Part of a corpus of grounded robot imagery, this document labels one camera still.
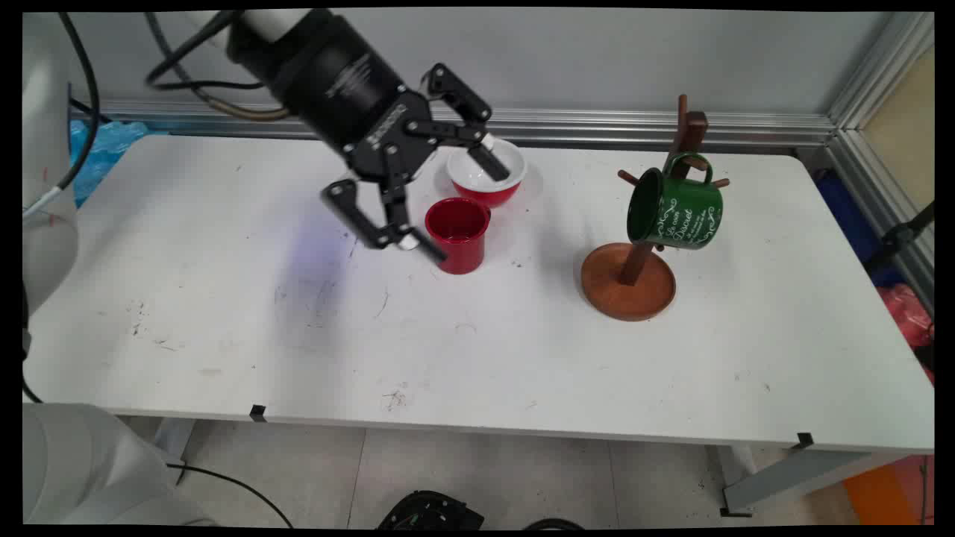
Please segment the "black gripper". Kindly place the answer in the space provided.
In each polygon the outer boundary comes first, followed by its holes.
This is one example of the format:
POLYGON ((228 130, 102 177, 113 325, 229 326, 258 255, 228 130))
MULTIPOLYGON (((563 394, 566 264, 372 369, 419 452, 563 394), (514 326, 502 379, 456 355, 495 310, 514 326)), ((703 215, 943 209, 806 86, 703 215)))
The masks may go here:
POLYGON ((334 181, 325 204, 366 248, 420 249, 433 264, 448 255, 410 223, 403 183, 429 160, 434 145, 463 148, 491 180, 510 170, 487 145, 492 108, 445 64, 423 74, 413 91, 341 15, 327 9, 253 10, 232 22, 226 54, 262 82, 273 98, 324 140, 362 180, 379 183, 385 224, 358 205, 358 181, 334 181), (460 125, 432 119, 442 101, 460 125), (399 183, 384 183, 396 177, 399 183))

